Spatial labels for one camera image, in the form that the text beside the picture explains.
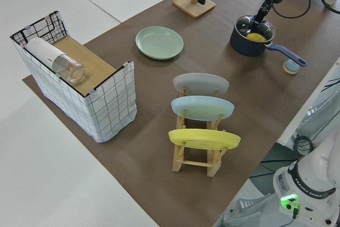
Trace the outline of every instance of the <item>blue handle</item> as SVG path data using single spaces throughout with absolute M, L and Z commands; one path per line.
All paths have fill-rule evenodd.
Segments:
M 298 57 L 295 53 L 293 53 L 291 50 L 284 47 L 283 45 L 269 44 L 269 45 L 265 45 L 265 47 L 270 51 L 278 51 L 278 52 L 283 53 L 288 58 L 290 58 L 292 61 L 297 63 L 299 66 L 307 66 L 307 62 L 304 59 Z

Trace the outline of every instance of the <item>grid patterned fabric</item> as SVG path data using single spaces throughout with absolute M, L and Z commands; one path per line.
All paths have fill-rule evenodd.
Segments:
M 56 18 L 51 24 L 44 18 L 17 32 L 11 37 L 13 44 L 45 97 L 53 101 L 96 142 L 106 142 L 136 116 L 134 64 L 124 63 L 109 79 L 87 97 L 83 97 L 23 48 L 30 37 L 43 35 L 45 40 L 53 43 L 67 35 L 66 30 L 61 29 L 65 27 L 58 13 Z

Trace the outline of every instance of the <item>wooden block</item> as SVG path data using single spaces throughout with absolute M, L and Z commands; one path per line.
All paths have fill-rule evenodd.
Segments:
M 53 46 L 84 66 L 84 77 L 75 85 L 71 85 L 83 96 L 86 96 L 90 90 L 97 87 L 116 71 L 116 69 L 70 36 L 63 37 L 55 42 Z
M 204 5 L 199 3 L 193 4 L 192 1 L 193 0 L 174 0 L 173 5 L 194 18 L 201 17 L 216 6 L 216 4 L 210 0 L 206 0 Z

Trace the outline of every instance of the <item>brown table mat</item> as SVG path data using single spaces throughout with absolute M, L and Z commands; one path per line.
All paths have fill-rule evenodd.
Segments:
M 24 82 L 161 227 L 207 227 L 219 218 L 337 60 L 335 24 L 339 16 L 326 11 L 320 0 L 312 0 L 305 18 L 287 20 L 270 12 L 267 19 L 276 29 L 274 42 L 308 62 L 298 74 L 290 75 L 282 69 L 287 59 L 282 54 L 265 51 L 258 57 L 246 57 L 228 43 L 234 21 L 255 14 L 263 0 L 212 0 L 215 9 L 199 19 L 182 12 L 172 1 L 147 9 L 86 44 L 111 66 L 128 60 L 135 63 L 138 113 L 111 141 L 95 143 L 43 97 L 32 76 Z M 277 9 L 297 15 L 307 1 L 284 0 Z M 184 40 L 182 53 L 167 61 L 144 56 L 135 36 L 149 26 L 177 31 Z M 173 144 L 167 135 L 176 127 L 170 106 L 177 97 L 172 80 L 189 72 L 216 74 L 230 82 L 223 98 L 235 105 L 235 111 L 222 120 L 219 129 L 242 139 L 238 148 L 223 156 L 213 178 L 206 176 L 205 167 L 183 165 L 179 173 L 172 172 Z M 188 151 L 188 158 L 205 160 L 205 154 L 198 151 Z

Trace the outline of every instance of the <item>light blue plate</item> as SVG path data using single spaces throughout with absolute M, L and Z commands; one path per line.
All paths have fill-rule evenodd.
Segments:
M 138 49 L 150 58 L 166 60 L 183 49 L 182 37 L 172 29 L 153 26 L 142 29 L 136 36 Z
M 185 96 L 171 102 L 175 114 L 182 116 L 186 110 L 187 119 L 197 121 L 216 121 L 221 114 L 222 119 L 232 115 L 235 107 L 229 101 L 210 96 Z

